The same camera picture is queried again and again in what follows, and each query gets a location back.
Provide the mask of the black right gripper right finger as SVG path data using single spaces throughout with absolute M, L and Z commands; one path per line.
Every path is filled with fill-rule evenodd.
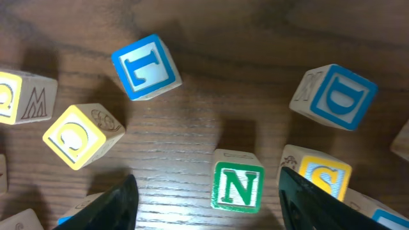
M 279 198 L 286 229 L 389 230 L 332 197 L 289 167 L 282 167 Z

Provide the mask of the green N block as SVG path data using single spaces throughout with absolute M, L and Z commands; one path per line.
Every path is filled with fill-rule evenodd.
M 265 168 L 255 154 L 216 149 L 213 156 L 211 207 L 240 213 L 258 213 Z

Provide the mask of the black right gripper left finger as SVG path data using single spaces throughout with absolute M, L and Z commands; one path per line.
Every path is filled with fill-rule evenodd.
M 134 230 L 139 204 L 135 176 L 129 174 L 55 230 Z

